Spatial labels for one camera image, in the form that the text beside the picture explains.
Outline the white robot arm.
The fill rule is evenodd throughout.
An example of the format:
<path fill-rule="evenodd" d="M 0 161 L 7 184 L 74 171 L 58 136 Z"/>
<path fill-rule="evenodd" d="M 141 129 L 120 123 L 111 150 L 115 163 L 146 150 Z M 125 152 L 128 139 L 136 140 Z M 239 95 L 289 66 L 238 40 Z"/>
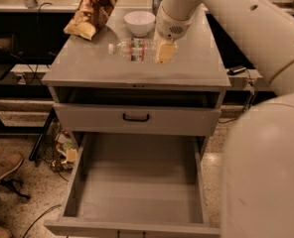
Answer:
<path fill-rule="evenodd" d="M 157 30 L 173 38 L 205 6 L 251 62 L 257 91 L 224 143 L 221 238 L 294 238 L 294 17 L 269 0 L 163 0 Z"/>

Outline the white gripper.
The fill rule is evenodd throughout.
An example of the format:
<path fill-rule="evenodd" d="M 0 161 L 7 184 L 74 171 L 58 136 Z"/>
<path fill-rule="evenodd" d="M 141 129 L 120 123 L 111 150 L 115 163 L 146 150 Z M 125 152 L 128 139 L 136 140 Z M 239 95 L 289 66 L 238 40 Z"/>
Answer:
<path fill-rule="evenodd" d="M 156 29 L 163 38 L 155 40 L 155 63 L 167 63 L 172 59 L 178 46 L 176 42 L 167 39 L 183 38 L 192 21 L 193 19 L 176 20 L 165 12 L 163 6 L 159 7 L 156 16 Z"/>

